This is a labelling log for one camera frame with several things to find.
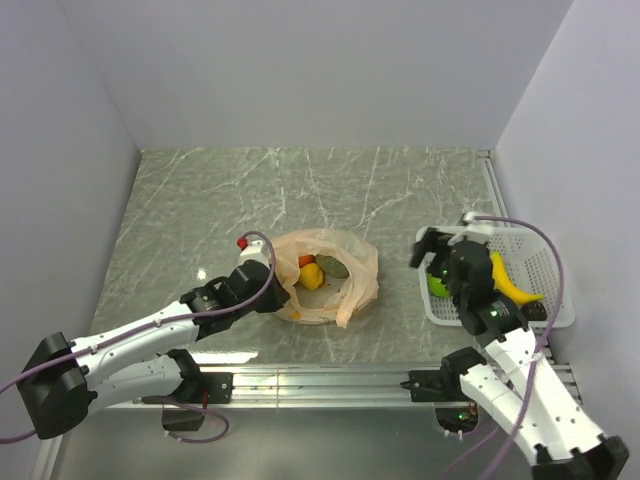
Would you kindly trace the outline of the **bright green apple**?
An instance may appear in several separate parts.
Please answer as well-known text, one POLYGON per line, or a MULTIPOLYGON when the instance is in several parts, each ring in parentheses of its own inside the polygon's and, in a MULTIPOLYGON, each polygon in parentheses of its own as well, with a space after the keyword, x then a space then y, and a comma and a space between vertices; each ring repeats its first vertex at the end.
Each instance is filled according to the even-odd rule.
POLYGON ((450 294, 446 285, 443 283, 442 279, 432 275, 431 273, 427 274, 427 287, 428 291, 431 295, 437 298, 449 298, 450 294))

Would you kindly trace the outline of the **yellow mango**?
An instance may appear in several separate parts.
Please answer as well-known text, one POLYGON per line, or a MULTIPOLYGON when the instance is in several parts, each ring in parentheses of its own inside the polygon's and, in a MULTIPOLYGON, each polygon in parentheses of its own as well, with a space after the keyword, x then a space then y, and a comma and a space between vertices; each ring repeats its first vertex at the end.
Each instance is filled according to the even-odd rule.
POLYGON ((317 290, 324 283, 324 271, 316 263, 309 263, 300 269, 299 283, 307 290, 317 290))

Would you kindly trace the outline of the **orange translucent plastic bag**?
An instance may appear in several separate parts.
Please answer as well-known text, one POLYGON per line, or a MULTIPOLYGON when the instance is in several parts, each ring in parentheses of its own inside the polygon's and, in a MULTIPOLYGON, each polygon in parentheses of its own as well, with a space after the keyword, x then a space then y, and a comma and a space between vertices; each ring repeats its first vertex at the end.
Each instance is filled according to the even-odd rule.
POLYGON ((286 321, 345 328, 353 315, 378 296, 378 250, 356 234, 336 229, 298 230, 272 240, 276 277, 290 295, 276 315, 286 321), (299 259, 305 255, 329 256, 341 262, 348 275, 339 279, 325 274, 319 288, 300 284, 299 259))

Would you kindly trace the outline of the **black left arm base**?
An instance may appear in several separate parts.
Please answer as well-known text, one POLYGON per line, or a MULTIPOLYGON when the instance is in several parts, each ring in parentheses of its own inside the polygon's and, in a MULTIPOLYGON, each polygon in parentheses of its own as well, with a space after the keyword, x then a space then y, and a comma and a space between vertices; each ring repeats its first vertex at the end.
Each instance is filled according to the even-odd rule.
POLYGON ((143 397, 141 403, 162 407, 161 423, 167 437, 187 444, 212 443, 230 430, 229 420, 213 407, 230 403, 233 380, 231 372, 203 373, 199 380, 185 380, 172 394, 143 397), (207 420, 214 420, 214 427, 221 430, 209 438, 193 437, 203 432, 207 420))

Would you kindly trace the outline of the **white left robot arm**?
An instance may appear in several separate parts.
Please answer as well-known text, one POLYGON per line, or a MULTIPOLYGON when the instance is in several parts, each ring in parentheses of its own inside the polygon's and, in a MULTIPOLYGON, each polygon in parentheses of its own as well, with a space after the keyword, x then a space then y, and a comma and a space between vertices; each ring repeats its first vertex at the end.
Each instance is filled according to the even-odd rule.
POLYGON ((205 402, 210 383, 187 346, 252 312, 275 313, 289 298, 270 267, 248 260, 123 327, 75 340, 45 337, 16 382, 36 436, 58 437, 134 399, 205 402))

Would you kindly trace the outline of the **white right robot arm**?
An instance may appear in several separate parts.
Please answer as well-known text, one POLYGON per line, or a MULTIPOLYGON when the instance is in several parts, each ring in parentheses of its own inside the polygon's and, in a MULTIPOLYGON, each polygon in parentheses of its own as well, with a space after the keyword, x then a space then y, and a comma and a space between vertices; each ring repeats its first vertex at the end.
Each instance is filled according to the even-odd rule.
POLYGON ((560 379, 542 349, 524 300, 498 282, 491 244, 501 237, 532 237, 540 231, 520 220, 470 215, 458 227, 426 227, 416 237, 410 265, 440 280, 458 320, 479 344, 442 360, 440 386, 452 399, 483 408, 507 438, 482 473, 491 479, 512 446, 534 479, 616 479, 629 450, 592 420, 560 379))

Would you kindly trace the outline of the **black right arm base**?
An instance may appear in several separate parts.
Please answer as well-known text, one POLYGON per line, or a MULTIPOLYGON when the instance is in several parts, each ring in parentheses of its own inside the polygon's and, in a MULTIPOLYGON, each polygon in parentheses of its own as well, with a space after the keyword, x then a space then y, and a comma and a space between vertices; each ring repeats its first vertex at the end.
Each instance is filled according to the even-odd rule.
POLYGON ((412 403, 434 406, 436 426, 445 435, 465 438, 494 428, 494 423, 480 413, 478 404, 465 396, 442 369, 410 370, 400 387, 409 392, 412 403))

